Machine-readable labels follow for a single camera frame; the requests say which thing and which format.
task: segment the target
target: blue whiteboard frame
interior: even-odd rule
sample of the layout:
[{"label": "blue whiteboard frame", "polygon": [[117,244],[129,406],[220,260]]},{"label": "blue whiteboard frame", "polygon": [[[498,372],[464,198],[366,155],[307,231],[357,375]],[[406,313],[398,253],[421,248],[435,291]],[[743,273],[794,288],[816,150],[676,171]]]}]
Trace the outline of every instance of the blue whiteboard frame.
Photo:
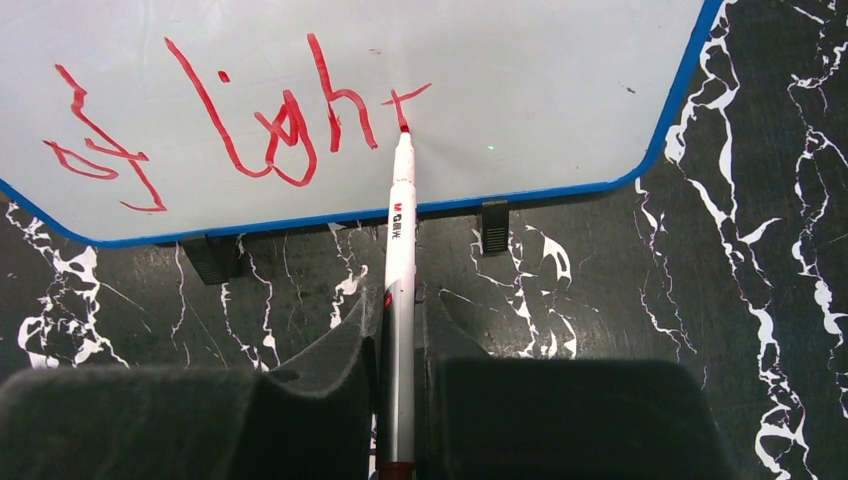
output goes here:
[{"label": "blue whiteboard frame", "polygon": [[[610,182],[588,183],[585,185],[573,185],[570,187],[551,188],[546,190],[533,190],[527,192],[510,193],[506,195],[493,195],[486,197],[470,197],[459,200],[451,200],[447,202],[431,202],[421,203],[418,205],[419,213],[435,212],[440,210],[451,210],[459,208],[468,208],[480,206],[488,200],[507,200],[511,202],[521,202],[526,200],[540,200],[551,197],[562,197],[567,195],[577,195],[584,193],[604,192],[618,188],[626,183],[630,183],[637,177],[640,177],[654,164],[660,155],[660,151],[665,144],[665,135],[668,129],[671,128],[674,119],[677,116],[680,104],[686,95],[686,90],[689,87],[689,81],[695,72],[695,65],[700,58],[701,50],[707,41],[707,38],[712,30],[713,22],[721,8],[724,0],[704,0],[704,5],[701,7],[701,12],[698,14],[698,19],[695,22],[695,27],[692,29],[692,35],[689,37],[689,43],[683,52],[683,58],[680,60],[680,65],[677,67],[677,73],[674,76],[674,81],[668,92],[668,97],[663,105],[660,118],[657,121],[657,127],[651,136],[651,141],[648,143],[648,148],[645,151],[645,156],[642,162],[634,168],[630,173],[621,178]],[[123,240],[95,240],[78,235],[54,220],[46,212],[38,208],[35,204],[24,198],[11,185],[0,179],[0,190],[2,190],[10,200],[18,203],[25,210],[29,211],[47,226],[59,232],[71,240],[96,247],[134,247],[139,245],[150,245],[154,243],[169,243],[182,240],[193,235],[208,235],[210,237],[220,237],[226,235],[238,235],[242,233],[264,232],[269,230],[280,230],[286,228],[306,227],[320,225],[322,223],[331,222],[350,222],[355,220],[367,220],[373,218],[386,217],[388,215],[388,207],[374,210],[360,210],[356,212],[339,213],[332,215],[319,215],[314,217],[295,218],[291,220],[279,220],[274,222],[254,223],[251,225],[239,225],[234,227],[215,228],[210,230],[194,230],[182,233],[174,233],[169,235],[158,235],[150,237],[137,237]],[[389,192],[386,190],[386,201],[388,202]]]}]

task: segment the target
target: marble pattern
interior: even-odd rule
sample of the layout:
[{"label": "marble pattern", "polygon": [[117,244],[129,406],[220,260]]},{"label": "marble pattern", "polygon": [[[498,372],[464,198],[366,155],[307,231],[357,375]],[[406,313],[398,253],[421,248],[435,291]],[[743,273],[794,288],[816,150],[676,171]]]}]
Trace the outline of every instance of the marble pattern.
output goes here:
[{"label": "marble pattern", "polygon": [[[846,2],[726,1],[643,178],[522,205],[498,257],[481,256],[473,217],[425,217],[419,279],[494,355],[684,365],[741,478],[838,477],[848,471],[846,47]],[[382,280],[383,225],[242,237],[243,275],[205,287],[178,247],[78,245],[15,204],[5,222],[4,378],[83,363],[265,371]]]}]

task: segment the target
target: whiteboard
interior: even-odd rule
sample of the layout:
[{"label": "whiteboard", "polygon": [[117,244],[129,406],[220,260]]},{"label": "whiteboard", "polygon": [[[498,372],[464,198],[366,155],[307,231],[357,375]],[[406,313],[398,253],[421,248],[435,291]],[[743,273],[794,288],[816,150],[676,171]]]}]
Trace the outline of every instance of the whiteboard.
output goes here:
[{"label": "whiteboard", "polygon": [[7,0],[0,188],[104,246],[376,217],[398,104],[419,211],[613,188],[720,3]]}]

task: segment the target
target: marker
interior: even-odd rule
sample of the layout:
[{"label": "marker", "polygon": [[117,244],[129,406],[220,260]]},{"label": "marker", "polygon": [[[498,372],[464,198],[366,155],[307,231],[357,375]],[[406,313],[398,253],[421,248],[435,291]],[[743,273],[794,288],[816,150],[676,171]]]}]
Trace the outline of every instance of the marker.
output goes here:
[{"label": "marker", "polygon": [[380,351],[377,470],[381,480],[411,479],[415,469],[415,150],[406,122],[395,148]]}]

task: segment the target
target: black plastic stand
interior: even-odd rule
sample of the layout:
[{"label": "black plastic stand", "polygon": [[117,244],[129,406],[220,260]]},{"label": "black plastic stand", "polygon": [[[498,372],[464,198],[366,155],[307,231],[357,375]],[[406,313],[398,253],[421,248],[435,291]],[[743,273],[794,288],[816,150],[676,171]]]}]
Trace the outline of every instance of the black plastic stand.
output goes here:
[{"label": "black plastic stand", "polygon": [[483,202],[479,223],[483,255],[505,252],[509,244],[509,204],[507,201]]},{"label": "black plastic stand", "polygon": [[220,285],[237,272],[236,237],[197,235],[180,241],[194,270],[205,285]]}]

